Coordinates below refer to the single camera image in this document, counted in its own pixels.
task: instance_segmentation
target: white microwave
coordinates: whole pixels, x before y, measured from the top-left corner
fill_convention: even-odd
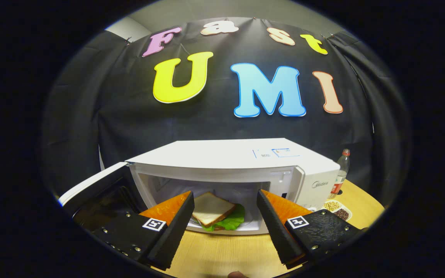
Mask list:
[[[59,202],[64,206],[124,167],[129,167],[138,201],[147,208],[188,190],[194,197],[212,192],[245,207],[245,222],[235,231],[207,232],[194,219],[187,225],[188,230],[212,234],[268,233],[256,206],[260,189],[318,210],[339,172],[333,160],[284,138],[176,141],[99,172],[64,193]]]

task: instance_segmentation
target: letter m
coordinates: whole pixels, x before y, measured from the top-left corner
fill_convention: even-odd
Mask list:
[[[300,97],[298,88],[300,73],[297,69],[281,66],[277,68],[271,82],[254,64],[234,64],[231,66],[231,71],[238,74],[240,81],[240,105],[234,109],[235,116],[245,118],[260,114],[260,109],[254,102],[254,93],[269,115],[274,113],[279,96],[282,97],[282,105],[279,107],[281,115],[301,117],[307,113]]]

